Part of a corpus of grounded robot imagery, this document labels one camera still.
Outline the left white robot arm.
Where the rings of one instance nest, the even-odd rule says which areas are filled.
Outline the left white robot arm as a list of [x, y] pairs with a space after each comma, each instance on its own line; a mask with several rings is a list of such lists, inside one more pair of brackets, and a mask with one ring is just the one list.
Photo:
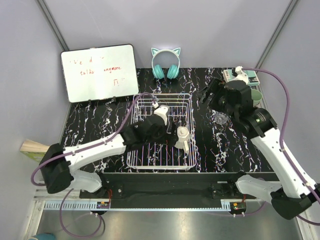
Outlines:
[[108, 193], [103, 176], [96, 172], [82, 171], [82, 167], [153, 143], [175, 147], [188, 153], [189, 130], [174, 122], [170, 126], [171, 131], [167, 132], [168, 124], [162, 117], [153, 114], [143, 121], [124, 127], [118, 133], [68, 150], [64, 150], [58, 143], [51, 145], [39, 164], [47, 192], [56, 194], [67, 188], [74, 188], [103, 198]]

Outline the pink plastic cup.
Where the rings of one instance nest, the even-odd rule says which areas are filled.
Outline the pink plastic cup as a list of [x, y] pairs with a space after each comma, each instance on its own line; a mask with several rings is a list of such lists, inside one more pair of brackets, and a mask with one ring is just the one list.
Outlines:
[[261, 102], [260, 101], [254, 101], [253, 102], [253, 107], [254, 108], [261, 108], [262, 107]]

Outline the white ceramic mug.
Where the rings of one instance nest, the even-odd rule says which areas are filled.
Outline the white ceramic mug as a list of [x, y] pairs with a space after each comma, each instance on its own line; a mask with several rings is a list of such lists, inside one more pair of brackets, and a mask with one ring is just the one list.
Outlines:
[[175, 143], [174, 147], [176, 149], [181, 149], [184, 151], [185, 154], [188, 154], [190, 151], [190, 148], [189, 148], [190, 132], [188, 128], [185, 126], [179, 126], [176, 130], [176, 134], [177, 134], [178, 140]]

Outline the clear faceted glass cup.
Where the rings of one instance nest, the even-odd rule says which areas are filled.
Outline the clear faceted glass cup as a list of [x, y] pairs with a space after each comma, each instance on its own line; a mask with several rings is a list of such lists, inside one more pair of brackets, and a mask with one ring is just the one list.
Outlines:
[[214, 122], [218, 125], [225, 125], [229, 121], [229, 116], [223, 112], [215, 112]]

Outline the green plastic cup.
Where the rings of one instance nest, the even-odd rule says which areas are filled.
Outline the green plastic cup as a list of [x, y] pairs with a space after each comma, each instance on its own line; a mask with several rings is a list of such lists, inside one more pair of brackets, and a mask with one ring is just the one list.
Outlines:
[[253, 101], [253, 106], [255, 107], [261, 103], [263, 95], [259, 90], [251, 89], [251, 99]]

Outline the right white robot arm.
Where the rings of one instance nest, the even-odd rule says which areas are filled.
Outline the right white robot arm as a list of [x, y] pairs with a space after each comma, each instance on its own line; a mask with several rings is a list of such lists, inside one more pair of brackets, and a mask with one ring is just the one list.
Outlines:
[[263, 154], [279, 183], [270, 183], [239, 172], [227, 185], [228, 195], [251, 195], [272, 205], [284, 219], [291, 220], [320, 198], [320, 185], [300, 166], [283, 141], [271, 114], [254, 106], [251, 88], [242, 80], [224, 82], [213, 78], [203, 89], [200, 102], [210, 99], [209, 108], [229, 116]]

